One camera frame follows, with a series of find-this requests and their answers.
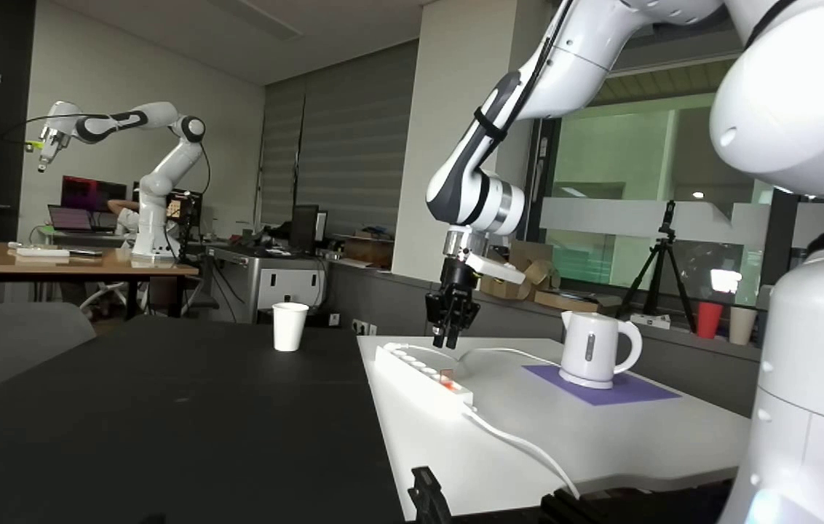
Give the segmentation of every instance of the black table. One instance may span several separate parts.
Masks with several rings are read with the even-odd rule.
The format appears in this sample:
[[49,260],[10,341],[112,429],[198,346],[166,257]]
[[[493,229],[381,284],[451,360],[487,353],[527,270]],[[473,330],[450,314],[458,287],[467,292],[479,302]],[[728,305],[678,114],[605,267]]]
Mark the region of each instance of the black table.
[[386,524],[356,338],[141,318],[0,383],[0,524]]

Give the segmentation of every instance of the white table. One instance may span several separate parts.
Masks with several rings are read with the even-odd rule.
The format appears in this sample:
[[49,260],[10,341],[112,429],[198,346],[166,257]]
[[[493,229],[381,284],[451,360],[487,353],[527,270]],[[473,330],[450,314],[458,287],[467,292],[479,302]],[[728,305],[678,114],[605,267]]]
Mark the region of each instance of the white table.
[[[463,415],[423,404],[409,383],[386,380],[375,366],[381,343],[431,346],[431,338],[361,334],[361,360],[374,389],[391,472],[402,513],[413,522],[409,494],[412,468],[429,466],[451,516],[537,507],[562,485],[556,472],[537,456],[495,439]],[[672,398],[589,404],[585,398],[540,378],[527,354],[560,360],[562,346],[546,338],[460,338],[463,364],[429,348],[412,354],[458,378],[474,394],[479,414],[556,456],[581,493],[636,485],[685,488],[735,477],[749,442],[749,418],[662,386]]]

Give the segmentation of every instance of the mug handle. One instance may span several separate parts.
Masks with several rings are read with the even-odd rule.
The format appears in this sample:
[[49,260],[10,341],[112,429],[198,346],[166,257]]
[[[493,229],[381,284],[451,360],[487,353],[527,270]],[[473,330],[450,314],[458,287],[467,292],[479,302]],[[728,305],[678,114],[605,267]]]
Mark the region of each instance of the mug handle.
[[639,330],[632,319],[617,324],[617,332],[632,341],[632,354],[627,354],[627,357],[616,366],[616,376],[632,370],[632,366],[642,360],[642,354],[645,354],[645,338],[642,338],[642,330]]

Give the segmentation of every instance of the power strip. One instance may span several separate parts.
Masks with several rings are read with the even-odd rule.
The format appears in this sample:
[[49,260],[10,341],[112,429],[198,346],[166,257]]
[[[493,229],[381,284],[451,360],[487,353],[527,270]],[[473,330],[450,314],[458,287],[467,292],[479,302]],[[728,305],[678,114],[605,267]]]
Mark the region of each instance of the power strip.
[[19,260],[71,260],[71,251],[43,247],[43,244],[19,244]]
[[375,366],[391,383],[404,386],[413,398],[451,414],[473,411],[474,394],[431,364],[420,360],[402,343],[386,343],[375,353]]

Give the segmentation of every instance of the ceiling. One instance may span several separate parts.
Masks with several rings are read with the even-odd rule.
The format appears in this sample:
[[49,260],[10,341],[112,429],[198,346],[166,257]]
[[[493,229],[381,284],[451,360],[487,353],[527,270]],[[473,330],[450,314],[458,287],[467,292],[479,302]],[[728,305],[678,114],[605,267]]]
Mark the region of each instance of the ceiling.
[[426,0],[56,0],[227,76],[271,85],[420,34]]

